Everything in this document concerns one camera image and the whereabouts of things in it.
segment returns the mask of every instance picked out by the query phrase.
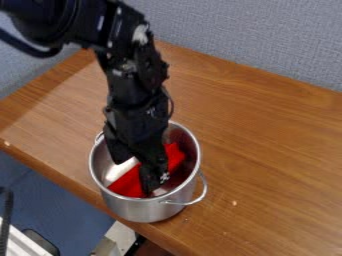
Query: metal pot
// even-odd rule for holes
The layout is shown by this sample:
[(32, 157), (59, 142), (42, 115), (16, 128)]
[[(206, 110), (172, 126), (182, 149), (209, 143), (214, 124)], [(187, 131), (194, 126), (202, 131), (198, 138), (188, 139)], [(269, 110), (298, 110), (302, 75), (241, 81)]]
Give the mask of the metal pot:
[[(194, 134), (180, 124), (170, 121), (163, 140), (164, 143), (178, 143), (180, 150), (186, 153), (186, 161), (178, 175), (172, 175), (170, 181), (148, 198), (122, 196), (110, 191), (103, 185), (106, 173), (115, 166), (103, 134), (98, 135), (91, 150), (91, 175), (100, 188), (106, 204), (116, 215), (134, 222), (150, 223), (166, 220), (178, 214), (187, 205), (201, 202), (207, 193), (207, 181), (199, 170), (201, 148)], [(198, 175), (203, 182), (203, 192), (195, 200), (191, 200)]]

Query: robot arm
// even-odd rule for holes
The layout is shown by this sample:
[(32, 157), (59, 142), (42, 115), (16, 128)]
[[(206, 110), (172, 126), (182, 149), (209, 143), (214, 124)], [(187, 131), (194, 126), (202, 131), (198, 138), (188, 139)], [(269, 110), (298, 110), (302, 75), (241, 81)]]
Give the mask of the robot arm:
[(144, 15), (115, 0), (0, 0), (0, 10), (26, 39), (48, 48), (27, 45), (0, 29), (0, 39), (27, 54), (51, 57), (71, 42), (95, 51), (108, 80), (108, 150), (116, 164), (132, 156), (139, 159), (142, 187), (150, 194), (168, 179), (162, 135), (172, 109), (163, 87), (168, 65)]

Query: red cloth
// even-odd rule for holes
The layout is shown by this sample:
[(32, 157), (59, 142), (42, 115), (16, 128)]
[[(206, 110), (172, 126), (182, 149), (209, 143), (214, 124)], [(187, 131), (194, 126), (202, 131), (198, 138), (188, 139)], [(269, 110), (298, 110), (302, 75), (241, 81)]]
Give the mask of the red cloth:
[[(164, 144), (166, 153), (168, 157), (168, 173), (170, 176), (176, 171), (179, 165), (186, 159), (184, 153), (179, 150), (178, 144)], [(118, 179), (110, 186), (108, 189), (119, 195), (128, 197), (146, 197), (140, 179), (139, 179), (139, 167), (140, 163)]]

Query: black cable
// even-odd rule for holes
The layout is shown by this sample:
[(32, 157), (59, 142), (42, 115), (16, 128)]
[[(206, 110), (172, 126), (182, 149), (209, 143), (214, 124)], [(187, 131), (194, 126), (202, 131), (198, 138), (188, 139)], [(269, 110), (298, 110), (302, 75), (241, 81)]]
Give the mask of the black cable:
[(0, 229), (0, 256), (7, 254), (7, 244), (8, 244), (8, 235), (9, 235), (9, 225), (12, 218), (13, 210), (13, 192), (3, 187), (0, 187), (0, 194), (4, 194), (5, 197), (5, 209), (3, 216), (3, 224)]
[(58, 55), (63, 49), (63, 46), (59, 48), (51, 48), (47, 51), (42, 51), (12, 36), (5, 30), (0, 28), (0, 40), (4, 41), (9, 46), (16, 48), (19, 51), (24, 52), (32, 57), (36, 58), (51, 58)]

